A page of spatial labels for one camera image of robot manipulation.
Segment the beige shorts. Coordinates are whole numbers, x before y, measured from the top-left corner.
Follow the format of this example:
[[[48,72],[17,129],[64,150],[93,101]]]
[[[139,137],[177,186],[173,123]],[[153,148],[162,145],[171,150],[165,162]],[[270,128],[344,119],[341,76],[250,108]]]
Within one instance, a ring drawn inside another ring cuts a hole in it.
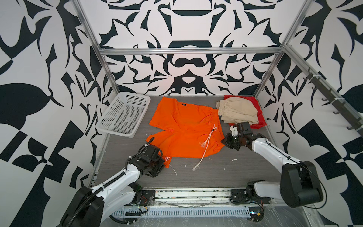
[[[250,125],[258,124],[258,110],[253,103],[241,97],[230,97],[217,101],[216,108],[221,120],[227,124],[248,122]]]

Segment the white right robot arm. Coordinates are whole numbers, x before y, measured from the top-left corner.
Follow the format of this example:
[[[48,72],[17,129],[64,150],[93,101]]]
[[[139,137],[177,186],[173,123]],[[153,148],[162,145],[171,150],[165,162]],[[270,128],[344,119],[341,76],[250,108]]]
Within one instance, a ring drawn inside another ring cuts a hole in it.
[[[248,123],[238,123],[230,128],[221,141],[229,149],[246,147],[261,155],[280,173],[279,182],[258,180],[249,182],[244,195],[232,196],[233,203],[254,202],[259,198],[283,200],[291,208],[326,202],[326,189],[318,178],[315,165],[300,161],[274,146],[264,135],[254,133]]]

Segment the orange shorts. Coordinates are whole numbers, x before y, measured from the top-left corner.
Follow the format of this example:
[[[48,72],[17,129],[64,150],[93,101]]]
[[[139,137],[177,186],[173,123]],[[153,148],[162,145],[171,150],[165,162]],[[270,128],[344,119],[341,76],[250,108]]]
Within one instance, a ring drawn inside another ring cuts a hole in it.
[[[211,107],[163,97],[149,124],[160,129],[147,140],[162,150],[166,168],[170,166],[172,158],[201,159],[204,153],[201,144],[207,139],[213,125],[217,130],[211,136],[204,158],[218,153],[224,147],[221,143],[224,135],[218,110]]]

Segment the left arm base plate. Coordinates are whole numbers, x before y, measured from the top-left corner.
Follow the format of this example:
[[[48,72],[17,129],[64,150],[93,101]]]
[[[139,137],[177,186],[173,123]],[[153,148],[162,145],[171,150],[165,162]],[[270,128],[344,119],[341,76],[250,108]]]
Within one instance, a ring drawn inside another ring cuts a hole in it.
[[[138,194],[137,204],[140,206],[148,206],[155,203],[156,191],[143,190]]]

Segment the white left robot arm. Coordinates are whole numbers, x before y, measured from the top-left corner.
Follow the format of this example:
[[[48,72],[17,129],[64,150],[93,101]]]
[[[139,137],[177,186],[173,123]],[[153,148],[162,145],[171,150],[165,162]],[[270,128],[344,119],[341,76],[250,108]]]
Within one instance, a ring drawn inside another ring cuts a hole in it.
[[[142,175],[155,178],[165,167],[163,152],[149,143],[130,156],[124,168],[92,188],[83,186],[74,195],[60,220],[61,227],[99,227],[110,215],[128,204],[138,204]]]

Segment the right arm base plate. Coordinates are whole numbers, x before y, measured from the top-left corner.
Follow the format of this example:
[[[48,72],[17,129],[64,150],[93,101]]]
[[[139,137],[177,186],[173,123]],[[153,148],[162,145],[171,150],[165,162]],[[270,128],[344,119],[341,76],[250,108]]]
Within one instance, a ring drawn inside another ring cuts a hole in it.
[[[270,204],[271,198],[269,197],[260,197],[258,196],[254,190],[250,187],[245,189],[232,189],[230,202],[232,204],[241,205],[241,204]]]

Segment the red shorts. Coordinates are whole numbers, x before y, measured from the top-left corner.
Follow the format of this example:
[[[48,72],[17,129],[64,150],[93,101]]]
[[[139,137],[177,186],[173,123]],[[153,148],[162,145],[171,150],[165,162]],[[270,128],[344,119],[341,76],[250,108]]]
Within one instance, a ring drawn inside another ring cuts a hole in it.
[[[238,97],[238,98],[243,98],[243,99],[249,100],[249,101],[252,102],[254,107],[257,109],[258,123],[250,125],[250,127],[252,129],[261,129],[261,128],[267,126],[267,123],[266,123],[266,120],[265,120],[265,118],[263,116],[263,112],[262,112],[262,109],[260,107],[260,104],[259,104],[258,100],[255,97],[253,97],[253,96],[224,95],[224,100],[227,100],[228,98],[231,98],[231,97]]]

